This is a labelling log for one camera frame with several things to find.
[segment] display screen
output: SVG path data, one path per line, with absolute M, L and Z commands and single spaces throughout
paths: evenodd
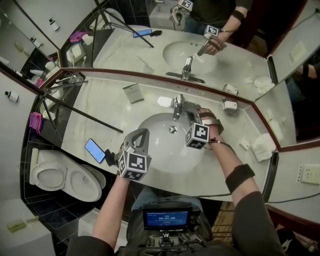
M 93 158 L 98 162 L 101 163 L 102 160 L 105 158 L 105 152 L 101 150 L 100 147 L 92 140 L 89 139 L 88 142 L 85 144 L 85 149 L 93 156 Z
M 147 36 L 147 35 L 150 35 L 152 33 L 152 30 L 151 29 L 146 29 L 146 30 L 141 30 L 141 31 L 137 31 L 137 33 L 140 35 L 140 36 Z M 138 35 L 137 33 L 133 33 L 133 37 L 134 38 L 137 38 Z
M 187 225 L 188 211 L 147 212 L 147 227 L 183 227 Z

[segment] black arm band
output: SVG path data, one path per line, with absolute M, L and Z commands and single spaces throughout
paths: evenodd
M 309 65 L 308 64 L 303 64 L 303 72 L 302 72 L 302 76 L 307 78 L 309 77 Z
M 244 181 L 255 176 L 248 164 L 239 165 L 225 179 L 225 184 L 230 193 L 233 193 Z
M 244 14 L 238 10 L 235 10 L 231 15 L 235 17 L 237 20 L 239 20 L 240 22 L 245 18 Z

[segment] reflected sink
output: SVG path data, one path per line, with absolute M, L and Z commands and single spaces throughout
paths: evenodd
M 217 58 L 216 56 L 208 54 L 198 56 L 197 52 L 200 50 L 203 44 L 204 42 L 172 42 L 164 48 L 162 55 L 165 62 L 178 73 L 181 73 L 182 68 L 184 67 L 189 56 L 193 57 L 191 74 L 200 75 L 210 73 L 217 65 Z
M 152 157 L 150 168 L 165 173 L 186 173 L 192 171 L 202 160 L 206 149 L 185 146 L 186 134 L 190 128 L 185 112 L 178 121 L 172 113 L 152 115 L 140 124 L 150 132 L 148 155 Z

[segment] person's right hand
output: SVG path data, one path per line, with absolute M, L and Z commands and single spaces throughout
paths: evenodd
M 213 114 L 212 111 L 210 109 L 208 109 L 208 108 L 200 108 L 200 109 L 197 110 L 197 112 L 199 114 L 200 113 L 211 113 L 211 114 Z M 210 116 L 206 116 L 206 117 L 202 117 L 201 118 L 201 120 L 208 120 L 208 119 L 213 119 L 213 118 L 210 117 Z M 217 137 L 220 138 L 218 125 L 210 124 L 209 125 L 209 139 L 212 140 L 213 138 L 217 138 Z

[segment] sink drain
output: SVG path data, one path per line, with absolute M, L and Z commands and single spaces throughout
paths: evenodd
M 170 132 L 171 134 L 175 134 L 177 131 L 178 131 L 177 127 L 175 127 L 175 126 L 170 126 L 169 132 Z

